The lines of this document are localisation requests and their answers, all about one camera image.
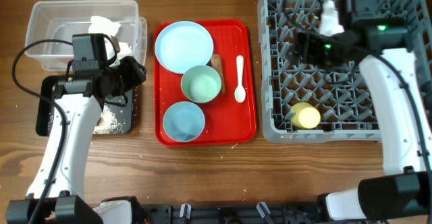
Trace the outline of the pile of rice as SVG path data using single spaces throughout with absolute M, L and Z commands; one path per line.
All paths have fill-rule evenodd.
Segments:
M 111 107 L 104 106 L 101 118 L 98 121 L 93 134 L 118 134 L 123 129 L 123 123 L 118 122 Z

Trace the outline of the white napkin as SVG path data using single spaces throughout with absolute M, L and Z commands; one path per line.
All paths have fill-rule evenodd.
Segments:
M 118 55 L 120 57 L 129 55 L 132 52 L 131 46 L 128 43 L 121 42 L 117 37 L 119 29 L 121 28 L 121 24 L 119 22 L 112 22 L 110 19 L 101 16 L 92 16 L 90 21 L 91 25 L 88 28 L 88 33 L 102 33 L 116 38 L 119 43 L 120 51 Z

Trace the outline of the yellow cup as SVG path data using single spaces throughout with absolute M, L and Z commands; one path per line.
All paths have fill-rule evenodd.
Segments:
M 306 102 L 296 103 L 292 108 L 291 123 L 302 129 L 313 129 L 321 122 L 321 114 L 311 104 Z

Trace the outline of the light blue plate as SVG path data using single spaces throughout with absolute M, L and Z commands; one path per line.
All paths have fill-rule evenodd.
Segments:
M 209 31 L 191 21 L 169 24 L 155 41 L 158 62 L 175 74 L 184 74 L 191 67 L 208 64 L 213 51 L 214 42 Z

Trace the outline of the small blue bowl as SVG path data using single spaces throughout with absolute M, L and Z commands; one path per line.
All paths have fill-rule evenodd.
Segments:
M 180 101 L 166 110 L 163 129 L 176 142 L 191 142 L 202 134 L 205 122 L 205 114 L 198 105 Z

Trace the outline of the green bowl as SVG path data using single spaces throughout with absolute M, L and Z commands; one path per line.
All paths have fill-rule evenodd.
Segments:
M 207 65 L 197 65 L 186 71 L 181 79 L 184 96 L 195 103 L 208 103 L 221 92 L 221 77 Z

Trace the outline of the brown sweet potato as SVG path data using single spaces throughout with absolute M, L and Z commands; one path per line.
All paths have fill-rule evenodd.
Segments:
M 222 60 L 219 54 L 214 54 L 211 57 L 211 66 L 217 71 L 221 78 L 221 93 L 225 93 L 225 82 L 223 77 L 223 66 L 222 66 Z

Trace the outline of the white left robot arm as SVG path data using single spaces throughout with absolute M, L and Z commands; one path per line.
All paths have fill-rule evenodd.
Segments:
M 134 196 L 109 198 L 92 208 L 84 201 L 84 172 L 94 129 L 106 99 L 124 96 L 146 80 L 132 56 L 118 60 L 119 43 L 102 33 L 75 34 L 74 58 L 51 96 L 32 92 L 53 107 L 49 140 L 38 173 L 23 200 L 9 202 L 8 223 L 144 223 Z

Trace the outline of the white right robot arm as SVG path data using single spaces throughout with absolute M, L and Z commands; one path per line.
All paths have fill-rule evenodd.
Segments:
M 300 33 L 296 52 L 325 69 L 355 61 L 381 132 L 384 176 L 326 195 L 328 217 L 382 221 L 430 215 L 431 129 L 406 21 L 381 16 L 377 0 L 326 1 L 319 31 Z

